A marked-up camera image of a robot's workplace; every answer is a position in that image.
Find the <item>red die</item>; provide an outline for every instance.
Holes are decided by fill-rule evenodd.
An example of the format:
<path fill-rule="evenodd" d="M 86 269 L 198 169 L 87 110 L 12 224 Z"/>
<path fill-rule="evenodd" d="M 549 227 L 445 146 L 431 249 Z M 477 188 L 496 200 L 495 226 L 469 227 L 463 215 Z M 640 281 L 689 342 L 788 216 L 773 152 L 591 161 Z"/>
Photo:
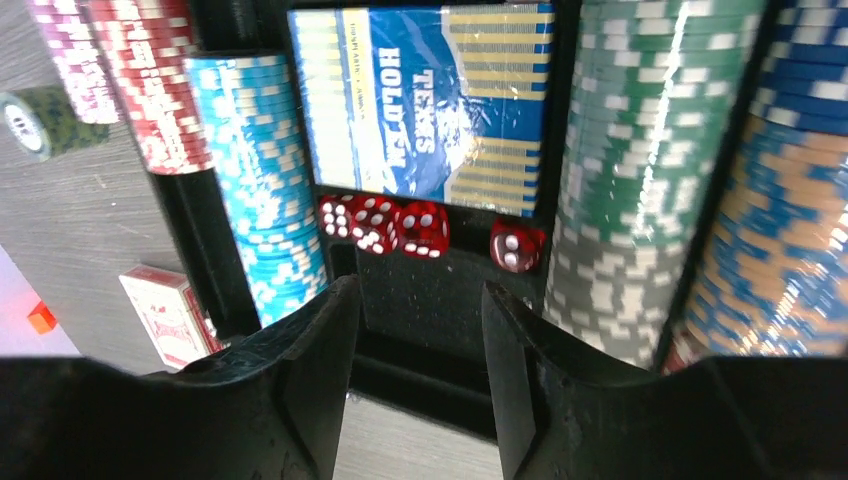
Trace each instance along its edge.
<path fill-rule="evenodd" d="M 383 255 L 397 247 L 395 222 L 399 208 L 386 197 L 360 197 L 353 212 L 351 235 L 356 246 L 366 252 Z"/>
<path fill-rule="evenodd" d="M 450 225 L 445 207 L 433 202 L 412 202 L 401 212 L 398 236 L 403 253 L 439 258 L 450 246 Z"/>
<path fill-rule="evenodd" d="M 489 253 L 504 270 L 524 273 L 539 264 L 545 245 L 545 232 L 501 218 L 492 227 Z"/>
<path fill-rule="evenodd" d="M 325 195 L 319 215 L 321 230 L 334 237 L 349 237 L 355 207 L 353 195 Z"/>

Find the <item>poker chip case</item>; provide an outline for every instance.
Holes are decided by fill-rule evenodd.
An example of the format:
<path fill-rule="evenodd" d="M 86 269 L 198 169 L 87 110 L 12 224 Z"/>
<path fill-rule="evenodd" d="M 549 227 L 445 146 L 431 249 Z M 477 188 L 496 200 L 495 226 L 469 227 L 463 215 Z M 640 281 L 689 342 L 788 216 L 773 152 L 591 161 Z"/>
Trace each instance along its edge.
<path fill-rule="evenodd" d="M 670 304 L 668 311 L 662 314 L 663 323 L 666 318 L 681 315 L 679 312 L 684 309 L 686 298 L 680 292 L 688 292 L 689 283 L 696 277 L 699 252 L 704 249 L 709 226 L 717 217 L 718 198 L 721 197 L 727 179 L 732 174 L 730 160 L 740 144 L 751 100 L 758 95 L 751 105 L 754 109 L 760 109 L 758 111 L 763 115 L 769 115 L 769 112 L 763 111 L 765 107 L 759 106 L 760 104 L 775 104 L 775 100 L 769 103 L 769 99 L 764 97 L 767 93 L 758 92 L 756 82 L 760 64 L 769 48 L 769 42 L 764 41 L 763 37 L 771 34 L 777 17 L 778 2 L 766 3 L 767 5 L 763 4 L 761 7 L 764 13 L 760 21 L 759 35 L 734 37 L 733 40 L 729 40 L 727 35 L 718 39 L 707 38 L 710 32 L 747 28 L 748 24 L 744 23 L 747 20 L 743 20 L 743 15 L 757 7 L 739 5 L 734 7 L 738 11 L 730 13 L 739 16 L 737 23 L 742 22 L 739 25 L 723 17 L 695 19 L 695 35 L 686 37 L 686 41 L 691 43 L 687 44 L 688 47 L 684 45 L 684 50 L 691 47 L 709 50 L 709 53 L 686 55 L 684 52 L 683 66 L 708 65 L 711 74 L 720 78 L 714 82 L 710 79 L 710 83 L 699 84 L 708 86 L 705 88 L 709 90 L 681 92 L 679 98 L 675 96 L 673 103 L 695 108 L 705 107 L 707 114 L 699 119 L 705 125 L 703 128 L 692 128 L 686 123 L 691 122 L 691 119 L 672 113 L 678 123 L 669 135 L 673 136 L 672 140 L 709 144 L 712 150 L 700 153 L 702 157 L 710 157 L 714 161 L 715 171 L 711 178 L 703 177 L 697 185 L 685 182 L 679 184 L 682 190 L 697 190 L 698 199 L 702 203 L 693 203 L 692 205 L 696 206 L 686 213 L 688 223 L 684 225 L 684 229 L 691 232 L 688 233 L 691 242 L 687 241 L 688 247 L 673 256 L 673 260 L 679 263 L 681 279 L 676 285 L 665 287 L 663 291 L 665 296 L 662 298 Z M 440 5 L 438 2 L 416 4 L 429 7 Z M 190 6 L 200 51 L 282 52 L 289 72 L 295 72 L 297 67 L 294 64 L 296 47 L 289 30 L 288 14 L 295 9 L 339 8 L 338 4 L 330 2 L 274 0 L 194 0 Z M 376 6 L 380 5 L 354 2 L 344 5 Z M 641 125 L 639 122 L 643 117 L 630 115 L 628 108 L 611 108 L 606 111 L 616 111 L 615 114 L 610 113 L 609 118 L 600 118 L 597 115 L 605 110 L 597 107 L 603 107 L 603 104 L 592 105 L 592 102 L 600 101 L 599 99 L 608 102 L 609 97 L 615 94 L 647 96 L 653 91 L 653 84 L 650 83 L 639 83 L 637 87 L 633 87 L 639 90 L 617 91 L 614 84 L 625 79 L 616 78 L 615 75 L 626 69 L 601 69 L 598 65 L 604 62 L 618 65 L 616 62 L 619 62 L 620 57 L 607 56 L 600 51 L 590 52 L 589 49 L 594 48 L 593 45 L 597 42 L 606 42 L 603 44 L 609 48 L 607 51 L 637 48 L 656 51 L 669 48 L 669 45 L 663 44 L 667 36 L 639 36 L 638 31 L 628 32 L 628 35 L 633 35 L 627 38 L 639 39 L 647 46 L 636 45 L 633 43 L 636 40 L 622 45 L 620 38 L 608 35 L 608 25 L 602 22 L 587 24 L 589 26 L 586 28 L 591 30 L 593 37 L 589 40 L 586 35 L 578 32 L 581 21 L 579 2 L 557 2 L 554 9 L 550 70 L 541 119 L 540 173 L 536 203 L 532 212 L 525 217 L 514 217 L 521 224 L 544 230 L 548 238 L 557 235 L 556 232 L 561 228 L 559 222 L 563 221 L 558 218 L 557 203 L 561 191 L 568 186 L 557 180 L 560 179 L 562 159 L 567 150 L 589 148 L 593 154 L 607 154 L 612 148 L 618 148 L 619 144 L 609 146 L 597 140 L 601 136 L 597 130 L 592 130 L 595 123 L 626 118 L 627 121 Z M 598 15 L 615 16 L 629 13 L 623 10 L 622 12 L 611 10 L 611 13 L 603 11 Z M 655 24 L 649 23 L 651 21 L 637 18 L 629 25 L 633 25 L 633 28 L 644 28 L 644 25 L 664 28 L 659 24 L 655 27 Z M 781 38 L 779 35 L 782 33 L 778 31 L 777 34 L 778 38 Z M 655 55 L 643 55 L 636 60 L 627 61 L 636 62 L 626 63 L 628 67 L 646 67 L 645 70 L 648 70 L 647 67 L 665 60 Z M 725 64 L 731 63 L 732 69 L 724 68 Z M 693 72 L 694 70 L 684 71 L 681 75 Z M 578 89 L 575 91 L 581 93 L 572 94 L 572 82 L 569 79 L 577 79 L 575 81 L 580 82 L 579 85 L 575 84 Z M 732 97 L 730 89 L 736 93 L 733 99 L 735 102 L 727 100 Z M 584 96 L 584 91 L 591 92 L 591 95 Z M 686 103 L 692 97 L 699 100 L 703 97 L 707 100 L 701 103 L 694 100 Z M 297 121 L 300 130 L 307 131 L 305 115 L 309 109 L 304 111 L 306 100 L 302 93 L 298 89 L 292 89 L 290 101 L 298 107 Z M 255 108 L 261 110 L 263 107 L 260 105 Z M 642 105 L 634 111 L 644 112 L 650 109 L 651 107 Z M 718 125 L 716 119 L 724 116 L 728 118 L 726 125 Z M 568 125 L 557 120 L 566 117 L 569 119 Z M 584 121 L 579 138 L 588 140 L 572 142 L 577 136 L 569 136 L 566 127 L 572 128 L 573 122 L 581 118 L 584 118 Z M 810 115 L 804 118 L 812 118 L 813 121 L 816 119 Z M 617 138 L 626 138 L 626 141 L 631 142 L 628 144 L 631 150 L 639 148 L 632 147 L 636 144 L 633 142 L 638 142 L 642 135 L 638 127 L 627 130 L 623 135 L 624 137 Z M 311 148 L 312 145 L 306 142 L 305 157 L 314 160 L 315 152 L 312 152 Z M 668 153 L 667 157 L 671 158 L 671 154 L 677 152 Z M 591 166 L 584 164 L 579 167 L 589 171 Z M 201 171 L 183 175 L 153 172 L 151 177 L 173 229 L 187 273 L 199 298 L 209 310 L 219 334 L 225 337 L 246 336 L 260 327 L 261 319 L 255 311 L 251 292 L 239 262 L 240 255 L 244 258 L 244 249 L 232 239 L 223 208 L 225 202 L 221 201 L 219 192 L 220 179 L 211 171 L 203 171 L 205 168 L 207 167 L 203 165 L 198 168 Z M 574 172 L 568 175 L 564 173 L 563 179 L 573 178 L 572 173 L 576 175 Z M 583 172 L 580 174 L 583 175 L 581 178 L 586 178 Z M 315 199 L 326 194 L 354 193 L 346 188 L 317 184 L 311 170 L 309 176 L 308 184 L 313 185 L 312 195 Z M 598 183 L 608 176 L 607 172 L 600 172 L 591 177 L 591 181 Z M 597 203 L 601 200 L 593 198 L 591 201 Z M 624 202 L 619 201 L 615 205 L 610 204 L 610 208 L 619 208 L 622 204 Z M 413 259 L 397 253 L 387 256 L 371 255 L 360 251 L 350 241 L 325 234 L 316 238 L 320 240 L 329 281 L 348 274 L 360 276 L 364 302 L 351 376 L 352 389 L 402 409 L 451 424 L 469 433 L 494 438 L 494 417 L 480 321 L 482 284 L 486 280 L 500 283 L 524 300 L 535 312 L 542 313 L 544 310 L 549 313 L 551 308 L 546 306 L 547 297 L 550 295 L 553 298 L 553 292 L 549 292 L 546 279 L 549 271 L 556 271 L 555 266 L 550 265 L 551 262 L 556 262 L 556 258 L 551 255 L 549 242 L 538 268 L 525 274 L 506 272 L 495 265 L 489 255 L 489 233 L 498 213 L 450 204 L 446 205 L 446 209 L 452 230 L 452 244 L 448 254 L 438 259 Z M 596 218 L 592 216 L 593 212 L 584 212 L 579 206 L 572 212 L 577 212 L 574 215 Z M 568 226 L 574 226 L 574 217 L 569 218 L 571 220 L 566 220 L 566 223 L 571 221 Z M 572 282 L 569 285 L 577 285 L 578 280 L 570 279 L 569 282 Z M 644 358 L 640 361 L 643 366 L 658 369 L 657 363 L 671 342 L 671 332 L 667 327 L 660 338 L 659 328 L 655 330 L 654 334 L 659 341 L 654 341 L 653 345 L 658 344 L 658 348 L 652 349 L 647 356 L 643 354 Z"/>

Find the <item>gray poker chip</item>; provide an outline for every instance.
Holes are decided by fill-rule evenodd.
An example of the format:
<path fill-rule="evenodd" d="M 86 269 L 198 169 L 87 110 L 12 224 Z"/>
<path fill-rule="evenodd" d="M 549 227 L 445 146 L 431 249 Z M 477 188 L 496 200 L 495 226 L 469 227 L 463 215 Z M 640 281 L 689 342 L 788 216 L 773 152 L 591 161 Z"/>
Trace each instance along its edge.
<path fill-rule="evenodd" d="M 588 345 L 641 368 L 648 368 L 659 342 L 662 323 L 631 325 L 610 317 L 599 318 L 598 328 L 582 325 L 579 316 L 552 306 L 545 299 L 544 318 Z"/>

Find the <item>blue poker chip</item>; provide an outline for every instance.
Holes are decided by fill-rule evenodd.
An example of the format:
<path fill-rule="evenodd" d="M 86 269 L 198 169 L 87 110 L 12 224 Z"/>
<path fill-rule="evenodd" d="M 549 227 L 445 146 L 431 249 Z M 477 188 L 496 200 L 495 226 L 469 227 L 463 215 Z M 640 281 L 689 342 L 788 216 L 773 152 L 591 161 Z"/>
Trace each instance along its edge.
<path fill-rule="evenodd" d="M 763 73 L 760 76 L 760 87 L 780 93 L 791 93 L 802 97 L 821 98 L 825 100 L 848 100 L 848 84 L 828 80 L 807 80 L 800 78 L 779 77 L 773 73 Z"/>
<path fill-rule="evenodd" d="M 799 43 L 774 42 L 768 55 L 799 62 L 848 65 L 848 47 L 833 45 L 803 45 Z"/>
<path fill-rule="evenodd" d="M 757 284 L 755 284 L 754 281 L 737 275 L 737 270 L 726 268 L 714 260 L 713 262 L 715 272 L 721 280 L 733 285 L 734 288 L 750 292 L 757 289 Z M 787 291 L 791 291 L 792 295 L 803 297 L 806 302 L 815 302 L 819 296 L 817 291 L 820 289 L 827 292 L 826 294 L 828 295 L 834 297 L 837 295 L 835 285 L 838 282 L 827 276 L 813 276 L 804 275 L 799 272 L 788 272 L 786 275 L 780 277 L 780 280 L 782 280 L 786 285 L 785 288 Z"/>
<path fill-rule="evenodd" d="M 774 318 L 775 316 L 785 318 L 785 315 L 782 315 L 780 313 L 779 303 L 775 303 L 774 301 L 758 297 L 745 289 L 733 288 L 732 285 L 731 288 L 733 288 L 733 291 L 725 292 L 721 290 L 715 283 L 713 283 L 704 274 L 704 272 L 701 272 L 698 275 L 697 282 L 701 284 L 704 288 L 706 288 L 710 293 L 715 295 L 717 300 L 719 300 L 721 297 L 733 297 L 741 302 L 758 308 L 762 312 L 763 316 L 765 316 L 766 318 Z M 819 313 L 820 315 L 834 322 L 845 322 L 846 319 L 848 319 L 848 316 L 846 316 L 848 315 L 848 307 L 846 307 L 846 305 L 844 305 L 842 302 L 836 300 L 833 297 L 821 295 L 816 298 L 814 302 L 809 302 L 805 298 L 794 297 L 790 295 L 782 299 L 781 301 L 787 301 L 787 299 L 790 298 L 790 303 L 793 306 L 798 305 L 800 308 L 809 310 L 810 312 Z M 733 314 L 733 316 L 737 316 L 737 318 L 745 318 L 744 315 L 739 312 Z M 808 322 L 799 322 L 799 324 L 797 325 L 797 327 L 799 328 L 802 328 L 804 326 L 807 327 L 806 330 L 809 335 L 814 335 L 814 331 L 809 328 Z"/>
<path fill-rule="evenodd" d="M 787 188 L 785 186 L 778 185 L 777 183 L 773 183 L 771 180 L 769 180 L 767 178 L 757 177 L 757 176 L 753 176 L 753 175 L 748 175 L 747 177 L 748 178 L 746 178 L 744 182 L 740 182 L 739 179 L 737 179 L 737 178 L 729 179 L 727 181 L 728 182 L 728 188 L 734 188 L 737 183 L 741 183 L 745 187 L 749 188 L 750 190 L 752 190 L 754 192 L 761 193 L 761 194 L 766 195 L 766 196 L 773 198 L 773 199 L 783 200 L 783 201 L 785 201 L 789 204 L 794 204 L 793 197 L 795 197 L 796 195 L 805 195 L 805 196 L 806 195 L 812 195 L 812 196 L 816 195 L 815 193 L 799 192 L 799 191 L 792 190 L 792 189 Z M 838 198 L 841 198 L 841 199 L 845 200 L 846 202 L 848 202 L 848 187 L 846 187 L 844 184 L 834 182 L 830 191 L 823 192 L 823 193 L 826 193 L 828 195 L 830 195 L 831 193 L 834 194 L 834 195 L 838 195 Z"/>
<path fill-rule="evenodd" d="M 841 27 L 814 27 L 802 25 L 778 25 L 772 41 L 802 45 L 833 45 L 840 41 Z"/>
<path fill-rule="evenodd" d="M 742 170 L 749 177 L 765 182 L 781 183 L 789 176 L 759 163 L 756 156 L 746 160 L 742 164 Z M 848 169 L 810 165 L 810 168 L 807 168 L 805 174 L 801 176 L 809 180 L 832 183 L 837 187 L 834 191 L 841 191 L 843 188 L 848 190 Z"/>
<path fill-rule="evenodd" d="M 744 230 L 750 230 L 753 232 L 753 230 L 751 230 L 747 225 L 740 225 L 739 223 L 733 222 L 723 213 L 718 214 L 716 222 L 732 234 L 732 241 L 729 244 L 730 248 L 740 251 L 752 258 L 756 258 L 757 260 L 763 262 L 768 261 L 772 257 L 772 255 L 780 254 L 788 258 L 796 258 L 798 260 L 809 261 L 811 263 L 829 265 L 834 262 L 839 262 L 842 256 L 841 248 L 837 252 L 834 252 L 828 250 L 814 250 L 810 248 L 803 248 L 795 245 L 785 244 L 782 246 L 783 251 L 772 252 L 766 248 L 747 242 L 738 235 Z"/>
<path fill-rule="evenodd" d="M 767 88 L 757 90 L 756 101 L 763 105 L 794 110 L 802 114 L 842 119 L 848 118 L 848 101 L 826 100 L 790 93 L 779 93 Z"/>
<path fill-rule="evenodd" d="M 739 153 L 742 157 L 745 158 L 745 173 L 751 175 L 757 175 L 759 177 L 768 178 L 770 181 L 772 179 L 776 179 L 778 176 L 782 175 L 781 172 L 777 170 L 773 170 L 762 162 L 762 155 L 768 154 L 769 152 L 762 152 L 753 148 L 752 145 L 743 144 L 739 147 Z M 848 181 L 848 163 L 839 167 L 825 167 L 822 165 L 815 165 L 812 163 L 803 164 L 801 162 L 796 162 L 797 165 L 804 165 L 804 169 L 801 173 L 801 176 L 809 178 L 810 180 L 819 180 L 822 182 L 829 182 L 833 179 L 837 181 Z"/>
<path fill-rule="evenodd" d="M 778 25 L 806 25 L 811 27 L 846 27 L 848 9 L 844 8 L 784 8 L 780 11 Z"/>
<path fill-rule="evenodd" d="M 764 105 L 760 102 L 751 102 L 749 111 L 769 122 L 797 130 L 831 135 L 848 135 L 848 119 L 810 115 L 786 108 Z"/>
<path fill-rule="evenodd" d="M 712 243 L 712 246 L 707 249 L 707 254 L 711 255 L 717 263 L 723 265 L 725 268 L 731 270 L 742 269 L 743 264 L 740 263 L 739 258 L 743 255 L 745 257 L 748 257 L 748 259 L 756 260 L 754 259 L 754 257 L 748 255 L 747 252 L 731 247 L 727 244 L 727 242 L 725 242 L 716 235 L 711 236 L 710 242 Z M 841 265 L 838 262 L 828 264 L 816 264 L 816 268 L 822 272 L 827 272 L 829 275 L 836 278 L 848 278 L 848 269 L 846 269 L 844 265 Z"/>
<path fill-rule="evenodd" d="M 768 57 L 763 61 L 763 71 L 776 77 L 848 83 L 848 67 L 844 65 L 822 65 Z"/>

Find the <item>gray table surface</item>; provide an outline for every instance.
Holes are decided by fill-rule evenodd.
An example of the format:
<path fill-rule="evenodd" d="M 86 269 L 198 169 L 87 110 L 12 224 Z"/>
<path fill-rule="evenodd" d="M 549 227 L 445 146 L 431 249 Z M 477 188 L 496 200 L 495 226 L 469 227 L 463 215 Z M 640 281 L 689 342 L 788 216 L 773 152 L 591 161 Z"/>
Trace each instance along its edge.
<path fill-rule="evenodd" d="M 58 84 L 23 2 L 0 16 L 0 90 Z M 34 163 L 0 129 L 0 245 L 84 355 L 135 373 L 162 364 L 118 275 L 181 270 L 124 126 L 106 146 Z M 382 405 L 347 402 L 336 478 L 497 479 L 497 448 Z"/>

